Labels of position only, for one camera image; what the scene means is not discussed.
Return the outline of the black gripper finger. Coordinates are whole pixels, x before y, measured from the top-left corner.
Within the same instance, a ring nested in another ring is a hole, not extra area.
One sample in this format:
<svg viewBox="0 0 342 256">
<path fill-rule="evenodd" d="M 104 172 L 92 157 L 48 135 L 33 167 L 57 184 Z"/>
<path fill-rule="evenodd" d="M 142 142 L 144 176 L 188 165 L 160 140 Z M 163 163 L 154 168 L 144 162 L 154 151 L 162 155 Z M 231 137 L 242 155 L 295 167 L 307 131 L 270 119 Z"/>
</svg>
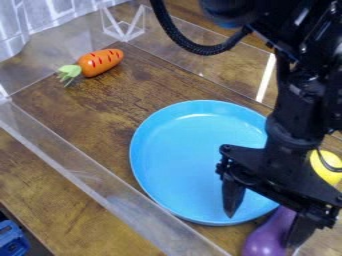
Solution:
<svg viewBox="0 0 342 256">
<path fill-rule="evenodd" d="M 325 225 L 318 216 L 310 213 L 298 213 L 285 238 L 285 246 L 287 248 L 298 248 L 311 237 L 315 230 L 323 227 Z"/>
<path fill-rule="evenodd" d="M 246 188 L 224 173 L 222 184 L 223 208 L 226 215 L 232 218 L 244 198 Z"/>
</svg>

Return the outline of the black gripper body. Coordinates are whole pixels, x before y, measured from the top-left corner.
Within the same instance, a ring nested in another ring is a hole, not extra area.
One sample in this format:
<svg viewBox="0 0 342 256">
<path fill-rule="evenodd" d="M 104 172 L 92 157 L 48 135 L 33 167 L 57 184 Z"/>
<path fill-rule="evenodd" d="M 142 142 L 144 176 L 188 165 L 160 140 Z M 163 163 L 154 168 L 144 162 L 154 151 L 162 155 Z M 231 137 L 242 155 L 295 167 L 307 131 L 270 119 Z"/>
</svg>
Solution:
<svg viewBox="0 0 342 256">
<path fill-rule="evenodd" d="M 263 148 L 228 144 L 219 147 L 216 173 L 222 182 L 223 174 L 230 174 L 246 190 L 297 213 L 318 216 L 325 227 L 331 228 L 342 209 L 342 193 L 319 177 L 309 161 L 309 152 L 322 139 L 295 138 L 272 116 L 266 121 L 266 133 Z"/>
</svg>

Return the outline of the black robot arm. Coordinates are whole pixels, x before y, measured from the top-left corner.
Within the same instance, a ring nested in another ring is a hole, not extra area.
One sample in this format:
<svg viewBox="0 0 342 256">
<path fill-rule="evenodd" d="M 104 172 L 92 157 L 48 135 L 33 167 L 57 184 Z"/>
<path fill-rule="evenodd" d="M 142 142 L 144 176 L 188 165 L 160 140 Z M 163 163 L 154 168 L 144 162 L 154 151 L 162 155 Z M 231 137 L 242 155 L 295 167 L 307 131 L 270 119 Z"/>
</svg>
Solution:
<svg viewBox="0 0 342 256">
<path fill-rule="evenodd" d="M 258 33 L 275 50 L 278 96 L 260 149 L 222 145 L 216 172 L 234 215 L 247 189 L 297 212 L 285 240 L 303 244 L 333 227 L 342 193 L 315 174 L 309 156 L 342 131 L 342 0 L 200 0 L 222 27 Z"/>
</svg>

